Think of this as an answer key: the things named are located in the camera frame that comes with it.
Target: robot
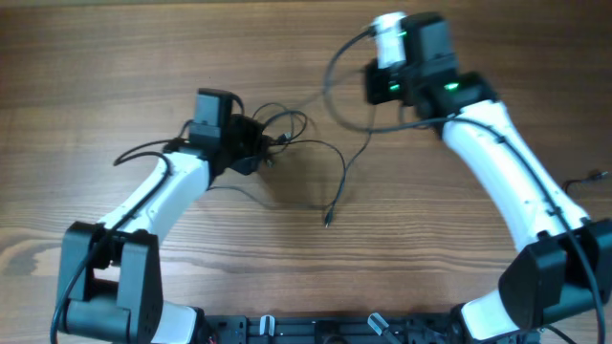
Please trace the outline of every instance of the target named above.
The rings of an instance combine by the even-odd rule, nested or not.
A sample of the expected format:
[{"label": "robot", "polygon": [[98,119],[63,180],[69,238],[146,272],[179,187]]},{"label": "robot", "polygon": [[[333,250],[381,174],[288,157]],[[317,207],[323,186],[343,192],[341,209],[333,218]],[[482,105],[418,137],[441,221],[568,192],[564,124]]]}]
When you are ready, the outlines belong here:
[{"label": "robot", "polygon": [[[345,120],[331,97],[334,66],[355,42],[376,40],[365,67],[370,104],[414,106],[420,121],[387,128]],[[232,113],[240,98],[200,89],[188,139],[164,141],[152,174],[96,224],[73,223],[61,247],[57,308],[51,330],[117,343],[332,344],[539,343],[538,329],[596,309],[612,291],[612,223],[593,221],[553,181],[514,128],[504,103],[478,73],[460,74],[448,23],[437,13],[377,17],[332,59],[324,80],[330,115],[369,134],[432,128],[482,183],[502,214],[518,252],[482,297],[444,313],[399,317],[261,318],[205,316],[164,300],[159,245],[168,231],[227,168],[249,175],[278,144],[265,125]],[[120,266],[119,282],[93,269]]]}]

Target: wooden floor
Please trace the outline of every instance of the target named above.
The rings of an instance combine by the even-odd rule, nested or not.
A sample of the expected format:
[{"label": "wooden floor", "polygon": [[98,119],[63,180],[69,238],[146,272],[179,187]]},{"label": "wooden floor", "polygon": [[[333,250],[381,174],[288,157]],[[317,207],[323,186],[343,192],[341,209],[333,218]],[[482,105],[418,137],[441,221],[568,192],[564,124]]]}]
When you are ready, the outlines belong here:
[{"label": "wooden floor", "polygon": [[[0,10],[0,342],[47,340],[62,234],[75,220],[94,222],[114,209],[155,163],[113,167],[113,158],[176,135],[193,115],[198,87],[235,92],[249,113],[268,101],[315,97],[334,51],[396,10],[447,17],[463,70],[490,80],[556,181],[612,170],[609,2]],[[339,74],[374,54],[372,42],[360,43]],[[342,112],[365,118],[358,76],[335,92]],[[320,99],[302,109],[316,123],[310,138],[348,155],[359,149],[364,137],[332,122]],[[394,106],[379,111],[378,124],[396,120]],[[217,183],[279,204],[323,203],[339,174],[333,152],[296,145],[272,169],[227,172]],[[572,195],[594,219],[612,215],[612,181],[578,185]],[[164,242],[164,297],[208,314],[442,312],[494,289],[515,257],[486,192],[431,132],[374,137],[350,172],[333,225],[323,227],[321,217],[209,192]],[[591,312],[559,326],[578,342],[596,339]],[[545,341],[559,342],[548,334]]]}]

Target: wooden surface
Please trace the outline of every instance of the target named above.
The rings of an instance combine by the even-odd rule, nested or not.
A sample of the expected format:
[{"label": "wooden surface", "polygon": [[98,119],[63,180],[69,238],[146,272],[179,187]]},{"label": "wooden surface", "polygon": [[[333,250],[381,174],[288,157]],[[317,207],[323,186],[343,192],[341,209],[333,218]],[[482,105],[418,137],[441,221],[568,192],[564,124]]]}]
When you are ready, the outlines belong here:
[{"label": "wooden surface", "polygon": [[[612,170],[612,14],[606,2],[404,1],[229,3],[0,11],[0,342],[46,340],[63,232],[120,204],[155,162],[112,167],[138,143],[175,135],[195,90],[238,94],[252,112],[319,90],[334,51],[379,14],[441,11],[464,71],[478,70],[555,180]],[[360,43],[339,74],[374,55]],[[361,81],[336,89],[363,120]],[[364,137],[336,126],[320,99],[308,136],[346,154]],[[394,123],[393,106],[378,124]],[[274,130],[286,131],[287,123]],[[273,169],[219,184],[277,203],[333,197],[337,157],[292,147]],[[578,185],[594,219],[612,215],[612,182]],[[206,194],[162,247],[166,299],[208,314],[441,312],[496,286],[515,256],[486,192],[434,134],[376,136],[350,172],[330,228],[322,214],[265,210]],[[607,307],[607,329],[612,311]],[[561,328],[594,342],[589,312]],[[62,336],[61,342],[82,338]],[[545,336],[546,342],[558,342]]]}]

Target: wood plank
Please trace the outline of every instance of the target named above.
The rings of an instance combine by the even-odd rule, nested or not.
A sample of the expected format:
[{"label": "wood plank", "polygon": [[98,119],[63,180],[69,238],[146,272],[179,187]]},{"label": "wood plank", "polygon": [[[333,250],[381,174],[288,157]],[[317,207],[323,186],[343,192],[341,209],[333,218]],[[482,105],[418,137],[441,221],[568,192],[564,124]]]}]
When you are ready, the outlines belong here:
[{"label": "wood plank", "polygon": [[[364,137],[330,120],[317,94],[334,51],[388,11],[448,18],[462,68],[491,81],[558,182],[612,170],[610,8],[351,1],[0,10],[0,342],[45,341],[66,227],[96,221],[140,184],[153,161],[113,167],[113,158],[176,135],[198,87],[235,92],[249,113],[314,97],[303,106],[316,124],[309,138],[356,152]],[[374,54],[360,43],[339,75]],[[335,96],[348,117],[365,119],[359,76]],[[395,123],[396,111],[383,106],[377,123]],[[339,172],[325,147],[296,146],[272,169],[217,182],[278,204],[318,204],[333,197]],[[609,180],[572,193],[594,219],[610,215]],[[437,312],[493,289],[515,257],[487,193],[430,132],[373,138],[330,228],[322,215],[208,193],[164,242],[165,297],[208,314]],[[560,325],[578,342],[594,341],[595,326],[591,312]]]}]

